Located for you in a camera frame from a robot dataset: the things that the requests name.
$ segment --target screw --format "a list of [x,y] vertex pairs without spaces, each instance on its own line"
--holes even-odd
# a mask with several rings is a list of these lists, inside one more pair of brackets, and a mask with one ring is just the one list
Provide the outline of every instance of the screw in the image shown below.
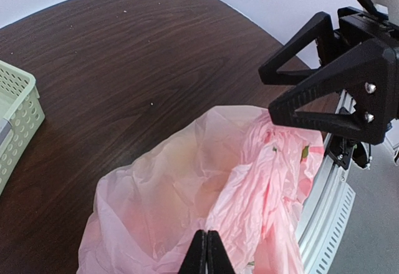
[[366,92],[369,94],[373,94],[377,89],[375,84],[369,84],[368,82],[365,83],[364,88],[366,89]]
[[374,120],[374,115],[370,114],[369,112],[366,112],[364,114],[364,120],[366,120],[367,123],[370,123],[371,121]]

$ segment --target crumpled plastic bag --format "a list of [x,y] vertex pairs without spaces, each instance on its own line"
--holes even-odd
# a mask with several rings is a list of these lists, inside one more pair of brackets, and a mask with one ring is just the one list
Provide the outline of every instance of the crumpled plastic bag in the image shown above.
[[236,273],[303,273],[295,230],[323,153],[320,132],[266,109],[212,108],[100,179],[77,273],[177,273],[199,229],[219,232]]

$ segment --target basket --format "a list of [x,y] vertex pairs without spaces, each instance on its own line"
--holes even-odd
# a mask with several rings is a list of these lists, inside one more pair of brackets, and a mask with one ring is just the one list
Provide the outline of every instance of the basket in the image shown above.
[[0,61],[0,194],[43,120],[34,76]]

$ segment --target wood grain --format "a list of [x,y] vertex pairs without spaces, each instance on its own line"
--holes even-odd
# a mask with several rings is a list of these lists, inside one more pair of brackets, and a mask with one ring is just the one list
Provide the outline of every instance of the wood grain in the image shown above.
[[214,105],[267,107],[280,46],[218,0],[71,0],[1,29],[47,119],[0,197],[0,273],[74,273],[99,178]]

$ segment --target gray floor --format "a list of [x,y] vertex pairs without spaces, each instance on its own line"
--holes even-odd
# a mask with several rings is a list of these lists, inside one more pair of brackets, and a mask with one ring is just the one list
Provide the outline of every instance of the gray floor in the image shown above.
[[352,166],[352,214],[329,274],[399,273],[399,167],[389,151],[372,150],[370,171]]

